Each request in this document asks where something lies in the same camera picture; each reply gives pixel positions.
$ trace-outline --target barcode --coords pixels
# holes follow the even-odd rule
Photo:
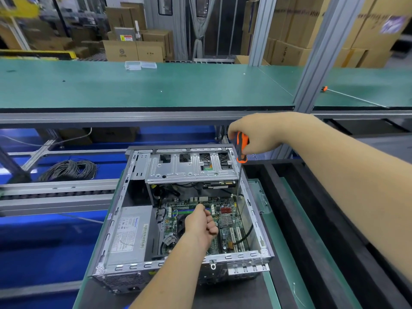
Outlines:
[[[145,248],[146,246],[146,237],[147,237],[148,228],[149,228],[149,224],[143,225],[143,234],[142,234],[142,240],[140,241],[140,248]]]

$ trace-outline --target white pci slot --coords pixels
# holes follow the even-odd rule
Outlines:
[[[233,243],[236,242],[236,237],[234,236],[234,230],[233,228],[230,228],[230,236],[232,237]],[[237,245],[233,245],[234,251],[237,253],[239,250],[237,249]]]
[[[238,236],[238,240],[240,240],[242,238],[242,233],[240,233],[240,228],[236,227],[236,232],[237,232],[237,236]],[[243,244],[243,242],[239,243],[239,247],[241,251],[245,251],[245,245]]]

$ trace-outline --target person's left hand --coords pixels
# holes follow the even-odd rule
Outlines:
[[[198,204],[190,215],[185,219],[185,234],[193,234],[198,238],[201,248],[205,254],[212,243],[212,240],[219,233],[219,228],[213,221],[211,213],[205,206]]]

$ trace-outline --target screwdriver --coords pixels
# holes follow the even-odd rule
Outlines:
[[[242,151],[246,147],[246,145],[249,144],[249,137],[246,134],[238,131],[238,133],[236,134],[236,139],[235,139],[234,142],[235,142],[234,143],[234,148],[235,148],[236,154],[237,154],[236,160],[240,163],[239,181],[237,182],[237,192],[236,192],[236,202],[238,202],[237,199],[239,197],[240,178],[241,178],[241,175],[242,175],[242,168],[243,168],[242,166],[245,162],[248,161],[248,156],[244,155],[242,153]]]

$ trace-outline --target green circuit board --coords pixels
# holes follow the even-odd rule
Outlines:
[[[160,254],[169,254],[184,233],[184,219],[202,203],[212,214],[219,228],[207,254],[222,254],[249,250],[247,241],[234,245],[245,236],[243,224],[234,197],[193,197],[188,200],[167,202],[164,218],[164,238]]]

